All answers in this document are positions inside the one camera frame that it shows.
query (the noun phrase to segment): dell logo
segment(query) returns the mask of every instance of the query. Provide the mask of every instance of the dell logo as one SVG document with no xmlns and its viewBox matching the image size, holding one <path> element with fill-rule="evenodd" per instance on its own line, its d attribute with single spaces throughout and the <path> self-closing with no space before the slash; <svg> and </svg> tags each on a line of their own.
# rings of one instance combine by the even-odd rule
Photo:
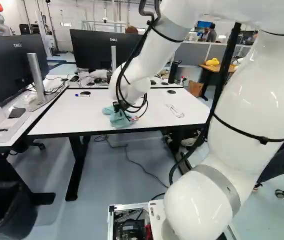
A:
<svg viewBox="0 0 284 240">
<path fill-rule="evenodd" d="M 13 43 L 15 48 L 22 48 L 22 43 Z"/>
</svg>

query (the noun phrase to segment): computer monitor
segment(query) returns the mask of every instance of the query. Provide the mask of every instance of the computer monitor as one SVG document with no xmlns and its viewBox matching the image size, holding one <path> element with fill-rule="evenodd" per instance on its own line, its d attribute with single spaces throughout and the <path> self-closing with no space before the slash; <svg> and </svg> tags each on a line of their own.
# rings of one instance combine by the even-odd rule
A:
<svg viewBox="0 0 284 240">
<path fill-rule="evenodd" d="M 36 53 L 41 74 L 49 73 L 40 35 L 0 36 L 0 103 L 33 83 L 27 53 Z"/>
<path fill-rule="evenodd" d="M 28 24 L 20 24 L 19 28 L 20 28 L 21 35 L 31 34 L 30 27 Z"/>
<path fill-rule="evenodd" d="M 126 62 L 142 35 L 70 29 L 76 66 L 111 69 L 111 46 L 116 46 L 117 67 Z"/>
</svg>

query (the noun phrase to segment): black water bottle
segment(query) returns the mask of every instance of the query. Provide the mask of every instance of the black water bottle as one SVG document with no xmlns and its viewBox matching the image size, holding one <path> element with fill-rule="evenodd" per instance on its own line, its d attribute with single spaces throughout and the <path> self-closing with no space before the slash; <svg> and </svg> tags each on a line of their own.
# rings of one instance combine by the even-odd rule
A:
<svg viewBox="0 0 284 240">
<path fill-rule="evenodd" d="M 177 71 L 178 71 L 178 66 L 179 66 L 178 61 L 172 62 L 170 74 L 168 76 L 168 81 L 167 81 L 169 84 L 174 84 L 174 81 L 176 79 L 176 74 L 177 74 Z"/>
</svg>

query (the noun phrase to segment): black trash bin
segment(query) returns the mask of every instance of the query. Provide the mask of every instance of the black trash bin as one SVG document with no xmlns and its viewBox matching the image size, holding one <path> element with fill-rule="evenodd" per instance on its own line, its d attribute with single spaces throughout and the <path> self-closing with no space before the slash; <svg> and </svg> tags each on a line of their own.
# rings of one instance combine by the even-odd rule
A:
<svg viewBox="0 0 284 240">
<path fill-rule="evenodd" d="M 0 181 L 0 240 L 24 239 L 37 215 L 28 192 L 19 182 Z"/>
</svg>

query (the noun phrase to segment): yellow rubber duck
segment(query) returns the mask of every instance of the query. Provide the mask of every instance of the yellow rubber duck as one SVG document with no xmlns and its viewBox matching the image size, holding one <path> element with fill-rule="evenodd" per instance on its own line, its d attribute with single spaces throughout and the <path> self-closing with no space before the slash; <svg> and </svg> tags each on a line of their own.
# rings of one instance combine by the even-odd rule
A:
<svg viewBox="0 0 284 240">
<path fill-rule="evenodd" d="M 212 58 L 212 60 L 208 60 L 205 63 L 205 65 L 207 65 L 207 66 L 217 66 L 219 64 L 220 64 L 220 62 L 217 58 Z"/>
</svg>

